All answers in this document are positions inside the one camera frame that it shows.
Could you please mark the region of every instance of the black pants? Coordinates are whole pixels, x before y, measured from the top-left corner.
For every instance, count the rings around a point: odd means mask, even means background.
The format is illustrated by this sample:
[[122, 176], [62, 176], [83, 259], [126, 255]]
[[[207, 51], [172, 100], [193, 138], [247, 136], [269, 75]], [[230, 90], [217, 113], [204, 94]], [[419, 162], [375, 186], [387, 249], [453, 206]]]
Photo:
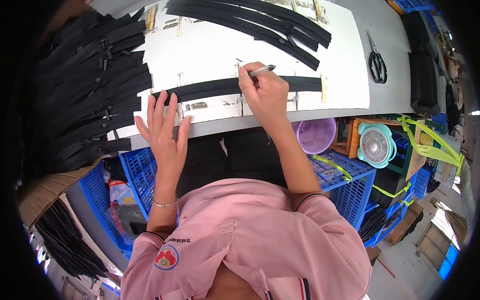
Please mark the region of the black pants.
[[[222, 138], [228, 155], [220, 144]], [[258, 179], [287, 188], [275, 144], [262, 127], [188, 140], [177, 197], [226, 178]]]

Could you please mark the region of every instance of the pink shirt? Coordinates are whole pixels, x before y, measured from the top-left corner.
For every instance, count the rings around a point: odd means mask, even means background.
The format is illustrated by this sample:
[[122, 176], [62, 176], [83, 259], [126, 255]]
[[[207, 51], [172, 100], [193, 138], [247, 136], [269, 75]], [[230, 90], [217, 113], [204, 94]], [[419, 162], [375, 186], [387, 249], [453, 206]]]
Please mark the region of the pink shirt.
[[287, 190], [225, 179], [184, 195], [177, 229], [142, 233], [121, 282], [122, 300], [204, 298], [223, 263], [261, 299], [358, 300], [371, 265], [355, 229], [324, 196], [292, 212]]

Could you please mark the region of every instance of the pen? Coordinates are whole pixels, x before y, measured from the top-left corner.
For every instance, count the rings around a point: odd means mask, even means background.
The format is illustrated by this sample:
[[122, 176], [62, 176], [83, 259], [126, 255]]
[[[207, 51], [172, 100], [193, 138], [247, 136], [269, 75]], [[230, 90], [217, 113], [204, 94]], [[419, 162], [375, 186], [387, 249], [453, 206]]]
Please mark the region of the pen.
[[276, 67], [275, 65], [264, 66], [263, 68], [259, 68], [258, 70], [248, 72], [248, 75], [250, 77], [255, 77], [259, 73], [273, 71], [273, 69], [275, 69], [275, 67]]

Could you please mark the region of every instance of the cardboard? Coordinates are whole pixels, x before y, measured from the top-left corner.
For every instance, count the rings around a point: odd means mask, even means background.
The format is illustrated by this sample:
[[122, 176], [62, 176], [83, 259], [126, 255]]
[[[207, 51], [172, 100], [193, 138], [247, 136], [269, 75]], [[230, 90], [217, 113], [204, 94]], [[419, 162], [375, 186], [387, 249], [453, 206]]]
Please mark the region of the cardboard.
[[409, 207], [403, 219], [398, 223], [398, 225], [390, 232], [385, 240], [391, 242], [394, 245], [397, 245], [402, 238], [405, 236], [407, 230], [412, 226], [413, 222], [418, 218], [420, 213], [423, 211], [423, 206], [417, 202], [413, 202]]
[[93, 170], [100, 161], [101, 158], [97, 158], [89, 167], [46, 175], [22, 187], [18, 194], [18, 209], [25, 225], [31, 228], [60, 195]]
[[374, 260], [375, 258], [377, 258], [380, 255], [380, 253], [382, 253], [382, 250], [380, 250], [380, 248], [378, 248], [378, 246], [375, 246], [374, 248], [367, 247], [366, 250], [367, 250], [367, 254], [368, 254], [368, 259], [370, 261]]
[[423, 211], [423, 206], [421, 206], [418, 202], [414, 201], [408, 207], [408, 211], [411, 211], [416, 217], [420, 216], [420, 213]]

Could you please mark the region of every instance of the yellow strap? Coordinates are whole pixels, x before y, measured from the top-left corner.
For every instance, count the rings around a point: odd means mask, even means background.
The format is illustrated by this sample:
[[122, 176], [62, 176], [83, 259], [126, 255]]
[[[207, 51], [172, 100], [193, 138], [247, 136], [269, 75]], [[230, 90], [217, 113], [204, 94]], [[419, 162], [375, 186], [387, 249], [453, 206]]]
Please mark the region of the yellow strap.
[[398, 193], [396, 193], [395, 195], [393, 194], [390, 194], [389, 192], [383, 190], [382, 188], [376, 186], [376, 185], [372, 185], [374, 188], [376, 188], [379, 192], [381, 192], [382, 194], [390, 197], [390, 198], [395, 198], [397, 197], [398, 195], [400, 195], [401, 193], [403, 193], [403, 191], [408, 191], [408, 189], [410, 188], [410, 186], [412, 185], [411, 182], [409, 182], [403, 189], [401, 189]]
[[410, 199], [409, 202], [405, 202], [405, 206], [410, 206], [410, 204], [412, 204], [412, 203], [413, 203], [413, 197], [412, 197], [412, 199]]
[[336, 168], [337, 170], [339, 170], [340, 172], [342, 172], [342, 174], [345, 175], [345, 176], [344, 176], [344, 179], [347, 180], [347, 182], [352, 181], [352, 179], [353, 179], [352, 176], [351, 176], [347, 171], [345, 171], [344, 168], [342, 168], [341, 166], [337, 165], [337, 164], [334, 163], [333, 161], [328, 160], [328, 159], [326, 159], [326, 158], [324, 158], [324, 157], [321, 157], [321, 156], [319, 156], [319, 155], [317, 155], [317, 154], [313, 155], [312, 157], [315, 158], [316, 160], [320, 160], [321, 162], [324, 162], [324, 163], [326, 163], [326, 164], [329, 164], [329, 165], [335, 167], [335, 168]]
[[[405, 131], [408, 135], [408, 139], [410, 139], [410, 144], [412, 145], [413, 149], [420, 155], [426, 156], [432, 159], [438, 159], [444, 162], [447, 162], [449, 164], [452, 164], [454, 166], [457, 166], [456, 169], [456, 176], [460, 174], [460, 169], [462, 167], [463, 160], [465, 157], [463, 154], [458, 154], [452, 147], [450, 147], [449, 144], [447, 144], [436, 132], [428, 128], [427, 126], [420, 124], [412, 119], [405, 118], [405, 116], [402, 116], [401, 118], [397, 118], [398, 121], [402, 121], [402, 128], [403, 131]], [[422, 129], [426, 134], [431, 136], [434, 140], [436, 140], [443, 148], [447, 150], [447, 152], [442, 151], [441, 149], [438, 149], [436, 147], [432, 146], [424, 146], [424, 145], [419, 145], [415, 142], [415, 137], [412, 133], [412, 130], [410, 130], [410, 127], [407, 125], [408, 124], [415, 124], [416, 126], [419, 126], [420, 129]]]

